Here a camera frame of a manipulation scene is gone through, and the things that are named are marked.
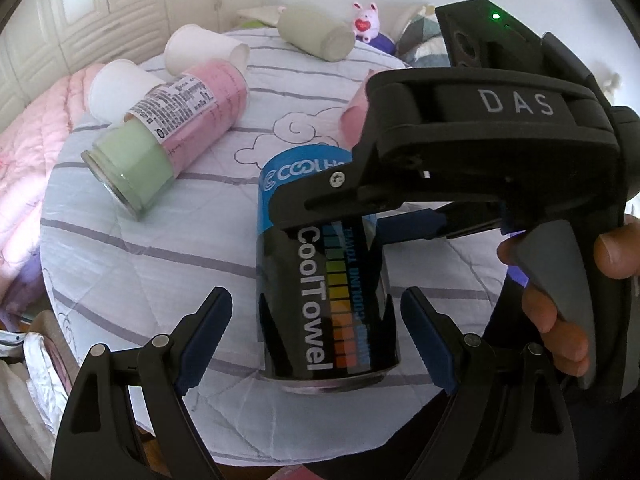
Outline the person's hand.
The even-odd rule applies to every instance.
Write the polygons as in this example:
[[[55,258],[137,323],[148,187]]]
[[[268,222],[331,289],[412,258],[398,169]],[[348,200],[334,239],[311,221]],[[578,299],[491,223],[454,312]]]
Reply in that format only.
[[[593,257],[598,269],[613,280],[638,276],[639,242],[639,219],[626,214],[621,228],[601,234],[594,243]],[[539,330],[555,367],[570,376],[585,376],[590,367],[585,331],[561,320],[553,300],[532,282],[524,288],[522,309]]]

